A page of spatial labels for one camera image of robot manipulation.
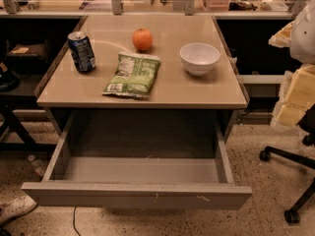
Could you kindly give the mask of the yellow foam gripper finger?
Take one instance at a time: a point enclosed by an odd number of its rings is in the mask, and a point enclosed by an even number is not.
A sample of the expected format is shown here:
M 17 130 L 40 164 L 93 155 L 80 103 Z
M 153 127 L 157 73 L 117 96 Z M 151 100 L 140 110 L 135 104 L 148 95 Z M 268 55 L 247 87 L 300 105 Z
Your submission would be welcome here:
M 273 126 L 295 126 L 314 104 L 315 66 L 303 64 L 294 73 L 285 71 L 273 110 Z

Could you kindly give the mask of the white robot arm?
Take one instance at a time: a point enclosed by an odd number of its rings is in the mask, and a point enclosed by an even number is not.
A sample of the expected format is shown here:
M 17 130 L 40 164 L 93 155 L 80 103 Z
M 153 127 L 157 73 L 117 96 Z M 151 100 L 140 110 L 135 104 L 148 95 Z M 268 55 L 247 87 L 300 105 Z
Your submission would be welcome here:
M 277 48 L 288 47 L 290 57 L 301 66 L 285 71 L 271 121 L 276 129 L 297 125 L 315 105 L 315 0 L 307 0 L 295 20 L 269 39 Z

